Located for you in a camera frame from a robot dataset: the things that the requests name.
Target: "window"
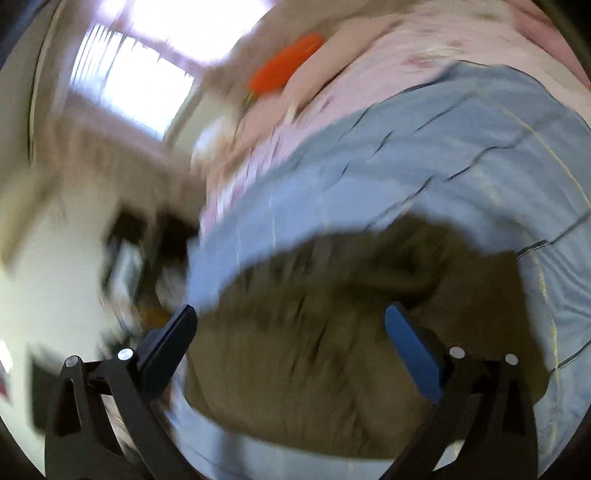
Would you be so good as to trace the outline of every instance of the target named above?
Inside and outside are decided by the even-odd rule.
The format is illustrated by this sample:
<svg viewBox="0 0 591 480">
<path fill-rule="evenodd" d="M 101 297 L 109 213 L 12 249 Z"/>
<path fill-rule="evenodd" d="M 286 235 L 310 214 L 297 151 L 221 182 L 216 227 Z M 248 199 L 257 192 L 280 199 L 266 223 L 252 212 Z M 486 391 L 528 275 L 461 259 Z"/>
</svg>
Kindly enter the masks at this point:
<svg viewBox="0 0 591 480">
<path fill-rule="evenodd" d="M 203 69 L 274 0 L 103 0 L 70 87 L 159 140 Z"/>
<path fill-rule="evenodd" d="M 155 50 L 97 24 L 80 46 L 70 85 L 162 139 L 193 81 Z"/>
</svg>

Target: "blue blanket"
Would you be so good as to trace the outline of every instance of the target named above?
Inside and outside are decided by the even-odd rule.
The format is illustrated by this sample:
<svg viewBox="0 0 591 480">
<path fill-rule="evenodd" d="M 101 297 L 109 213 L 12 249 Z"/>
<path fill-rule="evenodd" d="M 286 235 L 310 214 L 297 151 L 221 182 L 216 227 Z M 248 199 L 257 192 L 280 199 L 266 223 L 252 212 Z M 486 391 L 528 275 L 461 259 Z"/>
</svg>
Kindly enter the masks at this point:
<svg viewBox="0 0 591 480">
<path fill-rule="evenodd" d="M 277 249 L 318 232 L 381 229 L 409 209 L 451 221 L 483 251 L 519 252 L 553 372 L 535 407 L 541 472 L 591 403 L 590 157 L 589 127 L 535 79 L 455 64 L 303 142 L 190 247 L 188 301 L 209 308 L 244 266 Z M 181 451 L 216 479 L 378 478 L 388 466 L 225 433 L 182 401 L 176 415 Z"/>
</svg>

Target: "pillow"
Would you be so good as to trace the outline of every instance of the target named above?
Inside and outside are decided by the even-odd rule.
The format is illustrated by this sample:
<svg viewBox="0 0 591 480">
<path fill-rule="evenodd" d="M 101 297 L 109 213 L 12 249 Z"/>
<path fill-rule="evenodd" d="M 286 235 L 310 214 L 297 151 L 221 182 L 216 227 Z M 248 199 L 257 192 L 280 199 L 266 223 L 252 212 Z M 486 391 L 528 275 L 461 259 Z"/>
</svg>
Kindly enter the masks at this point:
<svg viewBox="0 0 591 480">
<path fill-rule="evenodd" d="M 285 102 L 298 108 L 305 106 L 399 18 L 399 15 L 387 15 L 345 21 L 339 31 L 292 75 L 283 90 Z"/>
<path fill-rule="evenodd" d="M 304 35 L 265 63 L 252 76 L 249 90 L 257 96 L 282 89 L 294 72 L 324 43 L 318 34 Z"/>
</svg>

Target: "bedspread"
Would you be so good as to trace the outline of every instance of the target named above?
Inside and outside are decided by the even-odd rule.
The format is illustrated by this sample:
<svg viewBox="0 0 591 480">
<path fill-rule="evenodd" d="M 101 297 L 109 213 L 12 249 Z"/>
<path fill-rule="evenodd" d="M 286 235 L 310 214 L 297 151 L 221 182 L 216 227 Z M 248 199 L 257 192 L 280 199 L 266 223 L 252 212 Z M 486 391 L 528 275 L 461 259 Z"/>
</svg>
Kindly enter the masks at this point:
<svg viewBox="0 0 591 480">
<path fill-rule="evenodd" d="M 591 121 L 586 88 L 564 65 L 516 30 L 514 16 L 504 2 L 432 0 L 415 7 L 404 19 L 326 86 L 292 124 L 279 126 L 259 143 L 230 182 L 208 198 L 200 218 L 202 238 L 258 179 L 285 161 L 310 135 L 358 109 L 428 82 L 455 60 L 504 64 L 526 72 Z M 523 27 L 523 15 L 519 22 Z"/>
<path fill-rule="evenodd" d="M 513 250 L 551 371 L 535 407 L 542 472 L 591 404 L 590 150 L 585 121 L 532 77 L 454 64 L 311 136 L 261 178 L 190 248 L 188 301 L 208 309 L 278 249 L 382 229 L 408 210 L 451 222 L 479 250 Z M 179 448 L 214 478 L 379 478 L 388 466 L 276 449 L 173 403 Z"/>
</svg>

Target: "fabric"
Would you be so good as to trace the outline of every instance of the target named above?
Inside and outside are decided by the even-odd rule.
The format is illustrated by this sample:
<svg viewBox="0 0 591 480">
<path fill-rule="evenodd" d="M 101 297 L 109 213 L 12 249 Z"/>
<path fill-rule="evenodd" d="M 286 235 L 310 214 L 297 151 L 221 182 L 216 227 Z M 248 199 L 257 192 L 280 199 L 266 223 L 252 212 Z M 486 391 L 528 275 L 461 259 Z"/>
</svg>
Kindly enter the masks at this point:
<svg viewBox="0 0 591 480">
<path fill-rule="evenodd" d="M 515 29 L 513 14 L 504 2 L 425 2 L 376 40 L 292 124 L 280 126 L 259 142 L 224 187 L 208 195 L 201 235 L 205 238 L 257 179 L 285 161 L 306 138 L 358 109 L 431 81 L 454 59 L 519 69 L 591 121 L 588 90 L 564 65 Z"/>
<path fill-rule="evenodd" d="M 534 337 L 551 371 L 534 409 L 542 473 L 591 404 L 589 150 L 585 121 L 532 77 L 454 64 L 332 124 L 260 178 L 190 247 L 187 301 L 209 310 L 246 266 L 318 233 L 383 229 L 406 211 L 449 222 L 479 251 L 519 252 Z M 389 466 L 225 432 L 176 393 L 175 440 L 215 479 L 379 478 Z"/>
<path fill-rule="evenodd" d="M 324 38 L 318 34 L 304 35 L 293 45 L 265 63 L 252 76 L 249 90 L 257 96 L 282 89 L 294 72 L 318 50 Z"/>
<path fill-rule="evenodd" d="M 318 236 L 247 268 L 199 316 L 186 398 L 229 430 L 328 455 L 396 458 L 425 421 L 384 313 L 400 302 L 446 345 L 514 353 L 534 400 L 548 384 L 514 254 L 484 257 L 414 217 Z"/>
<path fill-rule="evenodd" d="M 347 20 L 326 44 L 296 70 L 287 82 L 282 98 L 289 105 L 298 108 L 306 106 L 330 79 L 359 57 L 398 20 L 396 15 Z"/>
</svg>

